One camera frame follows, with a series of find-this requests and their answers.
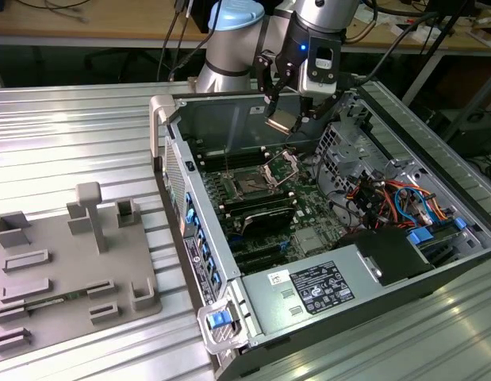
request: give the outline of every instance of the slotted aluminum surface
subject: slotted aluminum surface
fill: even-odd
[[[213,379],[149,167],[148,100],[184,89],[139,84],[0,90],[0,208],[21,205],[17,209],[29,217],[65,213],[60,205],[72,201],[76,183],[88,180],[102,183],[107,201],[133,196],[141,206],[163,303],[158,315],[1,362],[0,380]],[[381,85],[367,90],[392,107],[397,120],[418,122]],[[399,155],[404,152],[390,135],[380,140]],[[425,140],[422,145],[433,144],[434,154],[455,160],[439,152],[435,140]],[[440,163],[454,170],[454,161]],[[458,158],[457,164],[466,169]],[[456,175],[469,183],[466,189],[489,192],[472,176]],[[491,380],[491,260],[433,295],[243,380],[309,378]]]
[[[148,101],[168,92],[187,88],[0,90],[0,213],[65,214],[86,181],[99,181],[104,203],[134,197],[163,304],[157,315],[2,361],[0,380],[213,379],[150,165]]]

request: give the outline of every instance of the cable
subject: cable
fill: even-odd
[[[431,192],[429,192],[428,190],[423,189],[421,187],[418,187],[416,184],[406,184],[406,183],[403,183],[401,181],[396,181],[396,180],[387,180],[386,184],[391,185],[392,187],[396,187],[396,188],[411,187],[411,188],[416,189],[417,191],[421,192],[422,194],[431,194]],[[435,198],[432,198],[431,200],[429,200],[429,202],[431,202],[433,204],[432,209],[433,209],[435,215],[439,218],[439,220],[441,220],[441,221],[447,220],[446,215],[440,209]]]
[[[185,17],[185,22],[183,23],[182,33],[180,34],[180,38],[178,39],[178,45],[176,45],[175,55],[173,56],[173,66],[178,62],[178,53],[180,52],[180,45],[182,45],[183,35],[185,34],[185,29],[187,28],[187,24],[189,24],[189,16]]]
[[[430,40],[430,36],[432,35],[432,31],[434,30],[435,22],[432,22],[432,25],[430,25],[430,32],[428,32],[427,39],[425,40],[425,43],[423,44],[423,47],[420,50],[420,56],[423,54],[425,48],[427,47],[428,41]]]
[[[50,7],[50,6],[36,6],[33,4],[29,4],[27,2],[23,2],[22,0],[16,0],[17,2],[23,4],[24,6],[29,6],[31,8],[35,8],[37,10],[66,10],[67,8],[72,8],[75,6],[81,6],[83,4],[86,4],[88,2],[91,2],[92,0],[84,0],[82,2],[76,2],[74,4],[70,4],[68,6],[55,6],[55,7]]]
[[[365,77],[364,79],[359,79],[356,81],[355,85],[358,86],[363,86],[365,83],[369,82],[379,71],[381,66],[385,63],[385,61],[388,59],[388,57],[391,55],[393,50],[400,44],[400,42],[404,39],[405,36],[407,36],[411,30],[413,30],[415,27],[417,27],[419,24],[422,22],[425,22],[426,20],[429,20],[434,17],[438,17],[439,14],[437,12],[430,12],[426,13],[423,17],[418,18],[416,21],[414,21],[410,26],[408,26],[400,36],[397,37],[397,39],[391,44],[389,47],[388,51],[382,56],[381,60],[378,62],[374,70],[370,72],[370,74]]]
[[[411,220],[412,222],[414,222],[414,225],[417,227],[418,226],[418,221],[412,217],[412,216],[409,216],[407,213],[405,213],[401,206],[399,205],[399,201],[400,201],[400,193],[402,191],[402,189],[411,189],[412,191],[414,191],[412,188],[401,188],[399,190],[397,190],[397,193],[395,194],[395,206],[397,207],[397,210],[398,210],[398,213],[400,213],[402,216],[406,217],[408,220]]]
[[[378,2],[377,0],[372,0],[372,10],[374,11],[374,15],[372,16],[372,21],[368,23],[368,25],[356,36],[351,38],[346,38],[345,44],[356,44],[357,42],[363,40],[367,34],[375,27],[378,22]]]
[[[370,3],[370,0],[362,0],[362,1],[369,8],[374,8],[374,6]],[[402,16],[402,17],[422,17],[425,14],[427,14],[425,12],[405,12],[403,10],[390,10],[388,8],[382,8],[381,6],[378,6],[378,11],[387,14],[392,14],[393,16]]]
[[[173,80],[175,79],[175,72],[184,67],[185,65],[187,65],[187,63],[190,61],[190,59],[192,58],[192,56],[194,54],[196,54],[196,52],[201,49],[201,47],[206,44],[210,38],[212,38],[213,36],[213,33],[215,32],[215,28],[217,27],[217,20],[219,19],[219,13],[221,12],[221,6],[222,6],[222,0],[219,0],[219,2],[217,3],[217,10],[215,12],[215,20],[213,20],[213,26],[212,26],[212,29],[210,30],[210,32],[208,33],[208,36],[205,37],[205,39],[203,41],[201,41],[199,43],[199,45],[194,48],[194,50],[192,52],[190,52],[189,54],[186,55],[186,57],[183,59],[183,61],[181,63],[177,63],[175,67],[173,67],[167,77],[167,80],[170,81],[170,82],[173,82]]]
[[[167,30],[166,37],[164,37],[163,50],[160,53],[159,66],[157,67],[157,77],[155,80],[156,82],[160,81],[160,69],[163,66],[164,54],[166,53],[167,42],[169,41],[169,37],[171,37],[171,34],[173,33],[173,28],[175,27],[175,23],[178,20],[179,14],[180,12],[175,11],[173,20],[171,20],[171,25],[169,25],[169,29]]]
[[[73,12],[74,14],[69,14],[69,13],[64,13],[62,12],[61,10],[58,10],[56,7],[59,7],[58,4],[55,4],[54,2],[50,2],[49,0],[44,0],[44,4],[46,5],[46,7],[48,7],[48,9],[59,15],[59,16],[65,16],[65,17],[70,17],[70,18],[74,18],[75,20],[79,21],[79,22],[83,22],[83,23],[86,23],[88,22],[88,19],[86,17],[83,17],[83,16],[80,16],[78,15],[78,8],[68,8],[67,11],[71,11]]]
[[[415,223],[415,226],[418,226],[418,223],[416,221],[416,219],[414,217],[411,217],[409,216],[406,212],[404,212],[402,210],[402,208],[400,208],[400,193],[402,190],[409,190],[411,191],[412,193],[414,193],[416,196],[418,196],[418,198],[421,200],[421,202],[423,203],[423,206],[425,208],[425,211],[427,212],[427,214],[430,216],[430,218],[434,221],[437,221],[437,222],[440,222],[440,219],[439,217],[437,216],[437,214],[435,212],[432,212],[432,210],[428,207],[428,204],[427,204],[427,201],[425,200],[425,197],[420,193],[419,190],[417,189],[414,189],[414,188],[411,188],[411,187],[402,187],[402,188],[399,188],[397,190],[397,193],[395,194],[395,206],[397,207],[397,210],[398,210],[398,213],[400,213],[401,215],[403,215],[404,217],[408,218],[409,220],[411,220],[412,222]]]

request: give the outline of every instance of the warning label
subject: warning label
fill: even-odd
[[[312,315],[355,298],[333,261],[290,276],[305,309]]]

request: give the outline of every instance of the blue latch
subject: blue latch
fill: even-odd
[[[457,225],[457,228],[459,228],[460,230],[464,230],[467,227],[467,223],[462,217],[456,217],[455,225]]]
[[[227,310],[216,312],[208,316],[208,323],[211,329],[224,327],[232,323],[231,314]]]
[[[187,215],[185,216],[185,222],[187,224],[191,224],[192,222],[194,222],[194,213],[194,208],[190,208],[187,212]]]
[[[208,258],[208,255],[210,254],[210,249],[208,248],[207,244],[203,245],[203,257],[206,259]]]
[[[219,276],[218,272],[213,273],[213,280],[215,281],[216,284],[221,284],[221,277]]]
[[[418,228],[411,230],[411,233],[408,235],[408,239],[413,244],[420,244],[422,242],[431,240],[434,236],[428,231],[427,228]]]

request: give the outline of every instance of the blue connector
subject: blue connector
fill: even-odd
[[[212,278],[215,284],[221,284],[221,277],[218,272],[214,272]]]
[[[420,244],[422,242],[431,240],[434,236],[428,231],[427,228],[418,228],[411,230],[411,233],[408,235],[408,239],[413,244]]]
[[[194,208],[190,208],[188,211],[187,211],[187,215],[185,216],[185,222],[187,224],[192,224],[194,222],[194,215],[196,214],[196,212],[194,212]]]
[[[227,310],[216,312],[208,316],[208,323],[211,329],[224,327],[232,323],[231,314]]]
[[[459,228],[460,230],[464,230],[467,227],[467,223],[462,217],[456,217],[455,225],[457,225],[457,228]]]
[[[210,249],[208,248],[207,244],[204,244],[203,245],[203,259],[206,260],[209,255],[210,255]]]
[[[284,252],[285,250],[287,250],[288,246],[290,245],[290,242],[289,241],[283,241],[279,244],[279,248],[280,248],[280,251],[281,252]]]

